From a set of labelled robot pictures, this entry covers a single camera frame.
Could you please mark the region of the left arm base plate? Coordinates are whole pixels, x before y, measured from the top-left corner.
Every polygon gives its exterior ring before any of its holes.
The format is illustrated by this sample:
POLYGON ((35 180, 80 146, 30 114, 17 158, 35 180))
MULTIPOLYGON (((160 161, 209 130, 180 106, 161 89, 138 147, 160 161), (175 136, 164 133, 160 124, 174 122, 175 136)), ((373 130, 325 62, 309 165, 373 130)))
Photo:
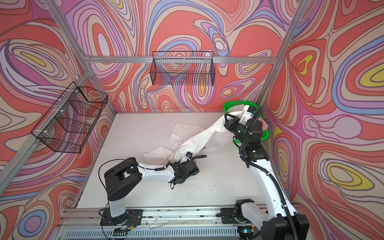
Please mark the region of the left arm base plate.
POLYGON ((141 209, 128 209, 126 212, 116 218, 113 218, 110 209, 101 209, 99 215, 101 216, 101 226, 131 226, 135 227, 141 224, 143 217, 143 210, 141 209))

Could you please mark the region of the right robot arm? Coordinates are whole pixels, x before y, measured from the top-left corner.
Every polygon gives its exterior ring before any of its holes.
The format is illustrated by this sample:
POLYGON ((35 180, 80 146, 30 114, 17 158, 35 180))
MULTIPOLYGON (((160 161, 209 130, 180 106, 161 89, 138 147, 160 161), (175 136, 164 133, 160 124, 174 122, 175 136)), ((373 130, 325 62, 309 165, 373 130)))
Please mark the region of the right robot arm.
POLYGON ((242 240, 305 240, 310 223, 288 200, 274 173, 272 162, 263 149, 262 109, 245 107, 245 122, 234 113, 225 113, 225 128, 238 140, 239 157, 257 179, 267 209, 262 210, 250 200, 238 200, 234 211, 239 221, 251 222, 255 232, 242 233, 242 240))

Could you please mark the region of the white t shirt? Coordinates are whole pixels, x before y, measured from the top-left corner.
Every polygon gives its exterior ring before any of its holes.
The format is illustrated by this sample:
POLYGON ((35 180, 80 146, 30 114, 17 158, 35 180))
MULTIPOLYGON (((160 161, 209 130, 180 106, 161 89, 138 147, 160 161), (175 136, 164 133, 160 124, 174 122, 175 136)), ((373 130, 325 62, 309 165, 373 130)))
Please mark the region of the white t shirt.
POLYGON ((204 148, 227 145, 232 141, 234 134, 228 131, 224 124, 224 116, 221 116, 206 129, 200 126, 176 123, 169 138, 174 143, 172 148, 157 147, 149 153, 143 153, 144 159, 151 165, 164 165, 167 162, 183 161, 188 152, 196 155, 204 148))

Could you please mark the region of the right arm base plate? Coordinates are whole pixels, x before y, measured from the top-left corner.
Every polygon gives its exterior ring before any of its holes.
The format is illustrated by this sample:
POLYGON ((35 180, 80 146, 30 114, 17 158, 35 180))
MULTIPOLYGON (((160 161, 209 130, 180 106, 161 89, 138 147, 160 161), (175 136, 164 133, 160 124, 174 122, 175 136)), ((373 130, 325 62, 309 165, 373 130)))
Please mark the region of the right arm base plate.
POLYGON ((235 226, 242 232, 257 232, 259 230, 249 220, 243 218, 235 207, 221 208, 216 217, 221 220, 222 224, 235 226))

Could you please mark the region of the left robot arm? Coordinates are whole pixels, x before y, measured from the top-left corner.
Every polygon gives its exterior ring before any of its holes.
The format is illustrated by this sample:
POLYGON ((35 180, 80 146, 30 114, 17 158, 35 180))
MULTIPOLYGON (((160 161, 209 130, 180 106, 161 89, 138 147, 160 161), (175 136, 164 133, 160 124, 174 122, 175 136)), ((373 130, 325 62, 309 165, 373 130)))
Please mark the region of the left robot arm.
POLYGON ((99 179, 107 194, 111 218, 127 215, 124 198, 140 182, 167 183, 174 188, 197 175, 200 169, 196 160, 206 157, 188 152, 184 162, 167 162, 164 166, 145 165, 135 158, 120 159, 120 163, 104 173, 104 180, 99 179))

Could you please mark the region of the green plastic laundry basket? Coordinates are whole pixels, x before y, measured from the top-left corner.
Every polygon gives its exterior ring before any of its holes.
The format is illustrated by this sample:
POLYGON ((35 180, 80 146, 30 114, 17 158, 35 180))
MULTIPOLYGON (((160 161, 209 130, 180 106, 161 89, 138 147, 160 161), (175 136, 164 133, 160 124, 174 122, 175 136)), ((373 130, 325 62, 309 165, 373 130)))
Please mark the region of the green plastic laundry basket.
MULTIPOLYGON (((237 112, 237 111, 242 111, 245 105, 250 105, 250 106, 255 106, 258 107, 255 103, 250 102, 250 101, 234 101, 234 102, 226 102, 223 105, 223 109, 225 114, 232 113, 232 112, 237 112)), ((267 140, 270 136, 269 130, 263 131, 261 140, 267 140)))

